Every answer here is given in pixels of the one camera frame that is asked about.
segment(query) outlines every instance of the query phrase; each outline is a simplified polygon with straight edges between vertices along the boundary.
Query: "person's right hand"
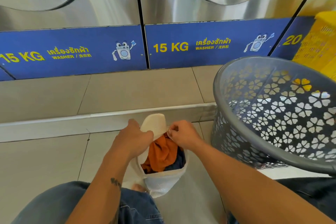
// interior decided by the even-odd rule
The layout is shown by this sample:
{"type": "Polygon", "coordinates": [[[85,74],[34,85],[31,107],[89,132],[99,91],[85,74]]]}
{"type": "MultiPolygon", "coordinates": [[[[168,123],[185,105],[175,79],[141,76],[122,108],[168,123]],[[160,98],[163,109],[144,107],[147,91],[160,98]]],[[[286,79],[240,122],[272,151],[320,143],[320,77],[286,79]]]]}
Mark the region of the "person's right hand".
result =
{"type": "Polygon", "coordinates": [[[194,126],[186,120],[176,121],[171,124],[167,135],[178,146],[191,151],[194,151],[195,147],[200,144],[205,143],[194,126]]]}

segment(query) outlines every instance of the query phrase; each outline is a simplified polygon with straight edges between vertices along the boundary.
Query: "forearm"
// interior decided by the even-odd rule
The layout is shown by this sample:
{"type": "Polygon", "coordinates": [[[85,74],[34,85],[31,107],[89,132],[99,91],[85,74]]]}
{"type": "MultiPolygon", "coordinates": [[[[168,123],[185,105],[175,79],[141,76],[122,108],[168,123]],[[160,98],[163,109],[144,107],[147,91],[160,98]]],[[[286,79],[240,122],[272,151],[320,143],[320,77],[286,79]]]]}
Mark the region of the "forearm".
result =
{"type": "Polygon", "coordinates": [[[109,151],[66,224],[110,223],[119,207],[128,162],[125,154],[109,151]]]}
{"type": "Polygon", "coordinates": [[[193,151],[240,224],[334,223],[283,185],[210,145],[193,151]]]}

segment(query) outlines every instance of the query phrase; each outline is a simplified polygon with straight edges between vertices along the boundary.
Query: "tattoo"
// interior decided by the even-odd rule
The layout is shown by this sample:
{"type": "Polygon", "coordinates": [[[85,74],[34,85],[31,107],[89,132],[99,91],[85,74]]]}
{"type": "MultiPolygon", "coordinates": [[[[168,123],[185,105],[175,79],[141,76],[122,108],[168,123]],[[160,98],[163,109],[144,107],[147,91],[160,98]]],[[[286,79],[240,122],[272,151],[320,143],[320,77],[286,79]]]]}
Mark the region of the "tattoo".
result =
{"type": "Polygon", "coordinates": [[[117,179],[111,178],[111,183],[114,184],[115,186],[118,186],[119,189],[121,190],[121,184],[117,179]]]}

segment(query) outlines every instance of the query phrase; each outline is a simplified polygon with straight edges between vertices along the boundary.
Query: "blue label strip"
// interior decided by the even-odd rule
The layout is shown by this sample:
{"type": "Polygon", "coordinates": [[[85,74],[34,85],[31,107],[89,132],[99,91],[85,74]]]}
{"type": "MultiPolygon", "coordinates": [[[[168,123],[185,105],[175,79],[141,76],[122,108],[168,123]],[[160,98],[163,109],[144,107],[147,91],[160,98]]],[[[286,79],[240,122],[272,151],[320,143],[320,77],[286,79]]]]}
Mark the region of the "blue label strip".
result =
{"type": "Polygon", "coordinates": [[[10,81],[13,80],[4,70],[0,68],[0,81],[10,81]]]}
{"type": "Polygon", "coordinates": [[[140,25],[2,32],[0,42],[16,79],[147,69],[140,25]]]}
{"type": "Polygon", "coordinates": [[[145,25],[151,69],[267,56],[290,18],[145,25]]]}
{"type": "Polygon", "coordinates": [[[292,60],[315,22],[314,17],[296,17],[285,35],[274,49],[271,57],[292,60]]]}

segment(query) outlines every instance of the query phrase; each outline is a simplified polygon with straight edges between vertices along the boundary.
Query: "yellow plastic container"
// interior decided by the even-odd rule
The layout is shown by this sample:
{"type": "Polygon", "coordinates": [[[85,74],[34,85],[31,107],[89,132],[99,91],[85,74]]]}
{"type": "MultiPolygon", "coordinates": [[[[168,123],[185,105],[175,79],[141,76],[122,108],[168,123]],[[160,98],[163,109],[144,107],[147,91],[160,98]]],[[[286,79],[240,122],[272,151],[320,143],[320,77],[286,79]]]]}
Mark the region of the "yellow plastic container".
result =
{"type": "Polygon", "coordinates": [[[336,81],[336,11],[318,13],[315,19],[293,61],[336,81]]]}

